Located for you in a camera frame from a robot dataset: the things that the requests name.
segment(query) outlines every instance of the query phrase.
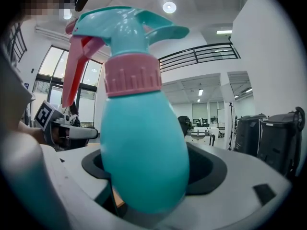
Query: black holder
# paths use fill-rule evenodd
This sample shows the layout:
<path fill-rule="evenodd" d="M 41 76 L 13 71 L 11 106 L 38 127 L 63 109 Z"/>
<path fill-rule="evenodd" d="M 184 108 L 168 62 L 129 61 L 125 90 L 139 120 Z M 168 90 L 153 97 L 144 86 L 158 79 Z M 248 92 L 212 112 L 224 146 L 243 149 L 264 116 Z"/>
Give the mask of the black holder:
<path fill-rule="evenodd" d="M 205 195 L 215 190 L 227 175 L 227 166 L 223 160 L 198 147 L 187 143 L 189 152 L 189 183 L 186 195 Z M 109 180 L 101 160 L 100 150 L 94 151 L 82 159 L 82 167 L 97 179 Z"/>

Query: fluorescent light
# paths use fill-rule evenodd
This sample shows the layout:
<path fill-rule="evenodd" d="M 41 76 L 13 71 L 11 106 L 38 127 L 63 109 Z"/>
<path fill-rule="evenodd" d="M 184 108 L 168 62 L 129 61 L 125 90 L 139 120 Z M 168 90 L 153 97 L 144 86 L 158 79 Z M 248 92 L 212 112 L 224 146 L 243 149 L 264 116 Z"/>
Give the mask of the fluorescent light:
<path fill-rule="evenodd" d="M 173 13 L 176 11 L 176 4 L 174 4 L 173 2 L 166 2 L 165 4 L 163 4 L 163 10 L 165 13 Z"/>
<path fill-rule="evenodd" d="M 216 31 L 216 34 L 231 34 L 232 30 Z"/>
<path fill-rule="evenodd" d="M 69 20 L 72 16 L 71 10 L 70 9 L 64 9 L 64 19 Z"/>

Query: pink trigger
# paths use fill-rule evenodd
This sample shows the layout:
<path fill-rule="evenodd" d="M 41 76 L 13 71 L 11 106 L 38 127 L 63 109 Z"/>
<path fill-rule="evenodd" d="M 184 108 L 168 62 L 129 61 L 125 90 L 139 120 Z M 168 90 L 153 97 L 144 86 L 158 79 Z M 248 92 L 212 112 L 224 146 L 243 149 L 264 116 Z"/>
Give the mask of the pink trigger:
<path fill-rule="evenodd" d="M 101 38 L 89 36 L 72 36 L 70 43 L 64 76 L 63 107 L 72 105 L 86 62 L 105 45 Z"/>

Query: black railing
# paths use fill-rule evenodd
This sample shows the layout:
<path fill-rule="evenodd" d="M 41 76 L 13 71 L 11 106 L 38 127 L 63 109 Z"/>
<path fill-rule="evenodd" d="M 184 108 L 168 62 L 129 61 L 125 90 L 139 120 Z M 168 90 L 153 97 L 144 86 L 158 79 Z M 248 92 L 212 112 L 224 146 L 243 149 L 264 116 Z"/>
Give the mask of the black railing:
<path fill-rule="evenodd" d="M 161 72 L 221 59 L 240 58 L 231 42 L 188 48 L 159 59 Z"/>
<path fill-rule="evenodd" d="M 24 38 L 21 33 L 21 24 L 16 23 L 10 32 L 10 42 L 8 45 L 8 52 L 11 57 L 11 61 L 16 57 L 17 62 L 20 62 L 22 56 L 27 51 L 27 47 L 24 43 Z"/>

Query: spray bottle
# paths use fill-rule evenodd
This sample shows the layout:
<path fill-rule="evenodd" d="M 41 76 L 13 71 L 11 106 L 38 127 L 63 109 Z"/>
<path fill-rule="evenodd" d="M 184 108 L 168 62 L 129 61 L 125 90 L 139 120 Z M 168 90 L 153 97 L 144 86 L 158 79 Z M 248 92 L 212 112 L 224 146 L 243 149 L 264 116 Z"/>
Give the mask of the spray bottle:
<path fill-rule="evenodd" d="M 146 33 L 145 28 L 152 30 Z M 104 44 L 110 46 L 112 56 L 104 68 L 108 98 L 101 124 L 102 162 L 123 201 L 146 213 L 176 206 L 189 179 L 184 136 L 161 91 L 159 61 L 148 47 L 188 33 L 155 13 L 124 6 L 84 13 L 72 30 L 63 106 L 72 104 L 86 62 Z"/>

